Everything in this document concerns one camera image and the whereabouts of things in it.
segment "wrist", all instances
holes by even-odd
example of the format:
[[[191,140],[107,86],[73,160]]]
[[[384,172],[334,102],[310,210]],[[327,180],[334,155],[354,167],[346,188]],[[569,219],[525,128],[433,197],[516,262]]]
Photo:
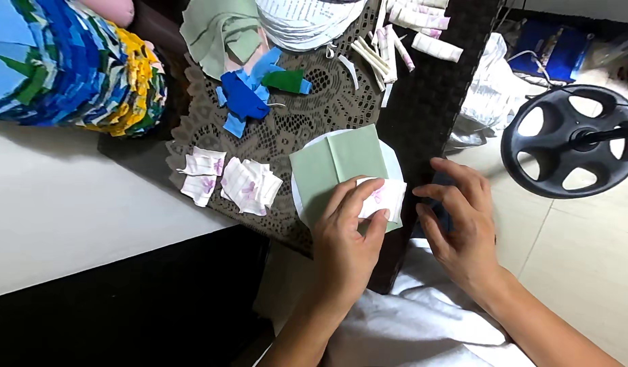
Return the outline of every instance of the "wrist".
[[[484,310],[491,313],[510,295],[515,284],[519,284],[519,282],[514,275],[504,267],[499,266],[488,277],[480,279],[477,284],[474,284],[468,293]]]

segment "green fabric square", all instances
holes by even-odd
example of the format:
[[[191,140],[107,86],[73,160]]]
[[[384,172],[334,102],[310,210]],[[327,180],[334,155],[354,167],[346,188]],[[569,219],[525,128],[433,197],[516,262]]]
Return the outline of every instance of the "green fabric square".
[[[323,214],[338,183],[360,174],[389,178],[375,125],[326,137],[290,154],[289,159],[309,226]],[[388,223],[386,232],[400,227],[398,218],[397,223]]]

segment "lace tablecloth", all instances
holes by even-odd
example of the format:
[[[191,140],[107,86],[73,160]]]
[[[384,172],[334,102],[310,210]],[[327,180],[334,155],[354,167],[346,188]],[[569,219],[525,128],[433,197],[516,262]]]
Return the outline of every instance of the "lace tablecloth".
[[[376,0],[369,0],[364,12],[335,41],[337,52],[348,53],[353,40],[366,37],[367,32],[373,29],[376,4]],[[200,67],[186,55],[191,65],[185,73],[191,82],[188,92],[193,100],[189,115],[183,116],[180,126],[172,131],[175,140],[167,143],[171,155],[166,162],[174,171],[170,180],[177,188],[182,188],[185,175],[175,170],[185,167],[185,154],[190,154],[193,146],[228,152],[227,161],[231,157],[239,157],[241,160],[269,163],[271,170],[284,182],[265,217],[239,214],[237,205],[220,196],[220,181],[208,207],[311,257],[311,235],[298,219],[291,196],[289,154],[329,131],[353,129],[377,122],[382,100],[373,71],[367,69],[367,65],[353,53],[348,54],[352,54],[351,60],[357,68],[357,91],[343,64],[336,58],[326,58],[325,47],[304,54],[285,52],[278,65],[287,70],[304,69],[305,79],[312,82],[311,92],[309,95],[293,95],[276,93],[272,89],[269,103],[284,103],[286,108],[272,108],[263,122],[248,123],[242,138],[222,128],[228,108],[220,108],[217,103],[215,88],[220,85],[219,82],[204,78]]]

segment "tiled floor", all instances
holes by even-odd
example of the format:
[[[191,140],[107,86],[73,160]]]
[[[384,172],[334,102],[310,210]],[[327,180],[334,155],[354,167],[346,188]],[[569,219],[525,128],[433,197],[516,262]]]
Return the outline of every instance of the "tiled floor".
[[[577,82],[619,91],[628,84],[603,69]],[[530,94],[544,91],[531,87]],[[600,108],[579,101],[584,113]],[[502,265],[553,311],[628,366],[628,179],[588,198],[552,200],[518,186],[505,171],[500,139],[450,159],[481,171],[492,184],[498,256]],[[572,184],[587,177],[571,177]],[[312,263],[273,246],[256,309],[281,329],[307,280]]]

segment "light green fabric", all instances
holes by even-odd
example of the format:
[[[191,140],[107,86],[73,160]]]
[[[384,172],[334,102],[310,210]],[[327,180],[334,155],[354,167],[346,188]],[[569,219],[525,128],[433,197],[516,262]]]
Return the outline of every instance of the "light green fabric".
[[[237,40],[228,42],[228,47],[241,63],[245,64],[251,58],[253,52],[257,50],[262,41],[260,35],[257,34],[257,28],[246,29],[242,32],[235,33],[239,35]]]
[[[375,125],[327,137],[289,155],[307,224],[313,226],[325,211],[334,187],[360,174],[389,178]],[[386,232],[402,227],[389,222]]]
[[[180,34],[189,53],[207,75],[217,80],[225,71],[226,44],[245,62],[261,43],[254,0],[192,0],[183,17]]]

